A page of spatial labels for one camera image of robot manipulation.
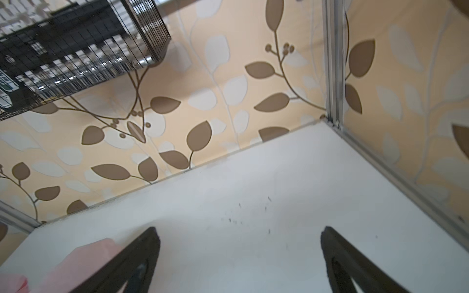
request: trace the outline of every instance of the pink cloth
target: pink cloth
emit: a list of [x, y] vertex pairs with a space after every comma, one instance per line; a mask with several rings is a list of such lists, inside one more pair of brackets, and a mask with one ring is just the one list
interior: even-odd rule
[[23, 275], [0, 274], [0, 292], [28, 293], [28, 280]]
[[68, 293], [101, 269], [121, 250], [122, 247], [109, 238], [75, 248], [30, 293]]

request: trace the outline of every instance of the metal grid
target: metal grid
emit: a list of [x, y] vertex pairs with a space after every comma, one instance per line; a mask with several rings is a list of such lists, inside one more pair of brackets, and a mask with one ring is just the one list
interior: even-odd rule
[[171, 39], [154, 0], [94, 0], [47, 16], [0, 38], [0, 120], [159, 63]]

